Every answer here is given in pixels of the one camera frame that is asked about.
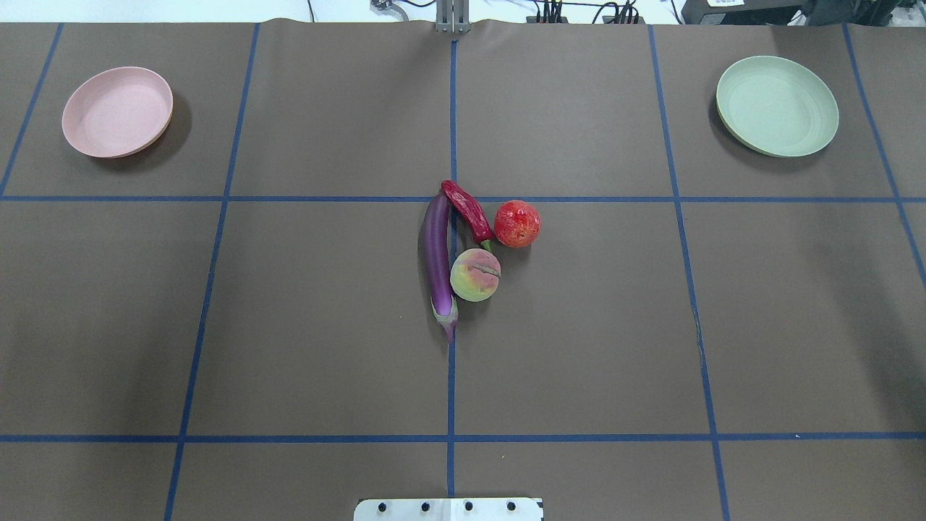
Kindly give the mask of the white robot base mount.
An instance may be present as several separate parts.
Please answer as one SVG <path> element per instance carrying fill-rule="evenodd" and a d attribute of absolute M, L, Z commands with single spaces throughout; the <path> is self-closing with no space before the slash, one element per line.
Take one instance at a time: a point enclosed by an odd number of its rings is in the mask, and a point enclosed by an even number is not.
<path fill-rule="evenodd" d="M 543 500 L 529 497 L 370 499 L 354 520 L 543 520 Z"/>

